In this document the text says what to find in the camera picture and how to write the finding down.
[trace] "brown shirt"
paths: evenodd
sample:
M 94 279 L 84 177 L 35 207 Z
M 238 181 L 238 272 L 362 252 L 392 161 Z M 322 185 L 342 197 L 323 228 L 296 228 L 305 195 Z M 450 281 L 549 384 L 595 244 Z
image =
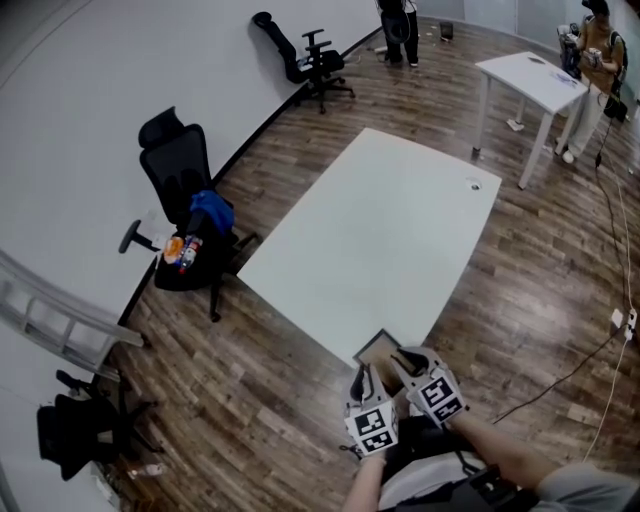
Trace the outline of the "brown shirt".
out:
M 613 29 L 611 27 L 602 29 L 598 26 L 595 19 L 591 19 L 589 22 L 585 22 L 582 25 L 580 31 L 580 38 L 584 40 L 585 52 L 591 48 L 596 48 L 602 52 L 603 62 L 616 62 L 618 66 L 622 67 L 622 61 L 624 56 L 624 45 L 620 39 L 615 42 L 615 47 L 611 48 L 611 33 Z M 580 71 L 584 77 L 589 80 L 593 85 L 600 89 L 605 94 L 611 94 L 611 86 L 613 85 L 613 73 L 609 73 L 604 69 L 595 69 L 589 61 L 583 56 L 580 61 Z

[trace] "white table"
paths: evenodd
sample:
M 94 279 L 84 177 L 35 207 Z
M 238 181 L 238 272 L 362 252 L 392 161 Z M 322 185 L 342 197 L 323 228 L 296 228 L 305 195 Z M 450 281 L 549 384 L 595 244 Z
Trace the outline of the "white table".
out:
M 421 344 L 485 225 L 500 179 L 364 129 L 238 276 L 352 366 L 384 328 Z
M 542 63 L 533 62 L 531 59 L 537 59 L 542 61 Z M 478 126 L 476 128 L 476 140 L 473 146 L 476 151 L 480 151 L 482 148 L 482 133 L 484 132 L 485 119 L 487 117 L 492 79 L 498 80 L 522 94 L 516 116 L 517 122 L 520 123 L 522 121 L 522 114 L 524 113 L 527 100 L 537 103 L 545 110 L 536 142 L 518 184 L 520 188 L 523 189 L 527 186 L 527 182 L 538 162 L 542 146 L 549 135 L 553 116 L 566 106 L 571 105 L 571 113 L 555 150 L 556 155 L 560 155 L 562 148 L 564 148 L 567 143 L 567 139 L 571 133 L 571 127 L 576 120 L 587 88 L 580 81 L 574 80 L 557 66 L 554 66 L 531 52 L 518 53 L 478 62 L 476 66 L 482 71 L 480 113 L 478 115 Z M 557 78 L 557 74 L 571 82 L 565 83 L 561 81 Z

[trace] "white pants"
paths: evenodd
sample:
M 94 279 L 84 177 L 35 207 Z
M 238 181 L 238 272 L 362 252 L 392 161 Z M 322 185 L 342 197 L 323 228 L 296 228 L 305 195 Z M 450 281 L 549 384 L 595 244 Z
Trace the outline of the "white pants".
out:
M 568 141 L 569 151 L 575 157 L 579 157 L 587 147 L 609 100 L 609 96 L 603 94 L 600 89 L 591 84 L 584 76 L 582 77 L 582 83 L 589 88 L 589 93 L 582 100 L 582 108 L 578 112 L 578 117 Z

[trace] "wooden floor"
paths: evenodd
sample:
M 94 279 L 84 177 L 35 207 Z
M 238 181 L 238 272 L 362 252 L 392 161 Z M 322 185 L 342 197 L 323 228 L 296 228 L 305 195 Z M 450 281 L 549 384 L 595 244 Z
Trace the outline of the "wooden floor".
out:
M 241 231 L 267 236 L 365 127 L 474 161 L 480 82 L 474 62 L 523 50 L 557 61 L 519 39 L 464 25 L 456 26 L 452 44 L 440 43 L 426 35 L 437 32 L 432 24 L 420 21 L 418 69 L 378 62 L 370 48 L 384 44 L 379 34 L 349 57 L 344 70 L 357 99 L 329 94 L 324 116 L 314 102 L 292 107 L 260 136 L 219 187 L 235 204 Z M 517 182 L 541 112 L 527 110 L 526 129 L 516 134 L 504 121 L 515 114 L 517 96 L 496 87 L 492 99 L 475 163 L 500 176 L 502 187 L 426 340 L 455 371 L 473 411 L 486 419 L 573 370 L 609 336 L 612 310 L 628 308 L 606 202 L 595 181 L 596 141 L 575 167 L 543 151 L 521 191 Z M 552 136 L 562 125 L 554 122 Z M 606 128 L 604 120 L 600 128 Z M 635 279 L 638 123 L 615 124 L 611 131 L 607 147 L 627 208 Z M 605 163 L 601 180 L 623 239 L 616 182 Z M 624 245 L 620 251 L 626 265 Z M 632 282 L 633 289 L 639 286 Z M 178 294 L 149 285 L 129 325 L 153 348 L 114 353 L 135 390 L 161 402 L 143 424 L 165 447 L 159 459 L 169 471 L 136 485 L 162 496 L 167 510 L 338 509 L 357 468 L 338 450 L 348 442 L 339 391 L 349 370 L 236 278 L 225 280 L 220 323 L 208 321 L 207 305 L 207 290 Z M 621 346 L 611 342 L 575 377 L 501 427 L 558 462 L 580 461 L 605 407 Z M 640 474 L 639 379 L 634 342 L 591 457 L 602 468 Z

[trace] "tabletop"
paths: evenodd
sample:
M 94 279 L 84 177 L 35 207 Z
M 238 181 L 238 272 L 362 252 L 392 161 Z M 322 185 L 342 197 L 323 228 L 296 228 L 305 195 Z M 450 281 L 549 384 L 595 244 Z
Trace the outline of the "tabletop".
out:
M 419 345 L 449 299 L 500 179 L 365 128 L 238 277 L 343 361 L 382 328 Z
M 532 52 L 477 62 L 483 72 L 556 114 L 587 92 L 579 80 Z

